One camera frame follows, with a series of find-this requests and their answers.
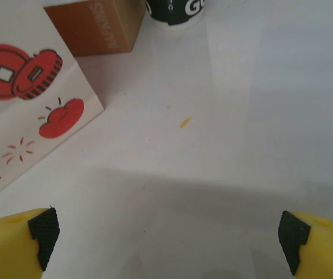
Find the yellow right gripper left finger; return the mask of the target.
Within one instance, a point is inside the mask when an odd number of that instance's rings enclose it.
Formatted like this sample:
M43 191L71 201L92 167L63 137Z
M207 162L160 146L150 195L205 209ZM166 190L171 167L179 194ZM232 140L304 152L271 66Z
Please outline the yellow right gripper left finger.
M55 208L0 218L0 279L41 278L60 233Z

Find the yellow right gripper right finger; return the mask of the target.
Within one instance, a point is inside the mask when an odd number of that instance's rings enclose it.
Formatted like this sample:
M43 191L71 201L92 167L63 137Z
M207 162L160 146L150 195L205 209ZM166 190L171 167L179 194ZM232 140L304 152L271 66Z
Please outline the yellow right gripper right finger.
M333 219L284 211L278 239L295 278L333 278Z

